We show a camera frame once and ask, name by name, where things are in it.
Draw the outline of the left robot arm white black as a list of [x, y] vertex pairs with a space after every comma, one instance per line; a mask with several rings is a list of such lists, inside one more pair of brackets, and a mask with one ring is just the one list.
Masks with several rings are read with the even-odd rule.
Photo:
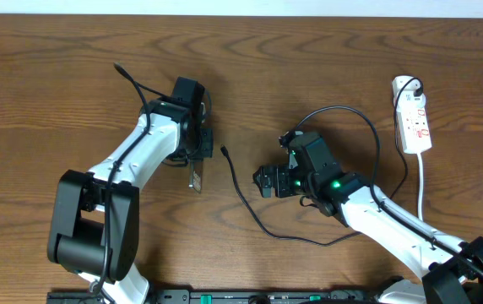
[[135, 129], [101, 163], [66, 171], [57, 185], [47, 257], [89, 282], [87, 291], [53, 291], [49, 303], [144, 303], [150, 282], [135, 264], [139, 196], [166, 160], [197, 167], [213, 154], [204, 128], [209, 92], [180, 77], [171, 95], [145, 100]]

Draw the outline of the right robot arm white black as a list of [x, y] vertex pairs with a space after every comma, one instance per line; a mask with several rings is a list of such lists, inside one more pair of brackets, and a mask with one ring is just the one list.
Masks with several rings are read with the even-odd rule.
[[318, 133], [288, 132], [279, 140], [283, 165], [260, 166], [252, 178], [261, 195], [302, 196], [342, 225], [370, 237], [420, 283], [401, 279], [379, 291], [381, 303], [483, 303], [483, 237], [466, 242], [418, 219], [365, 177], [342, 171]]

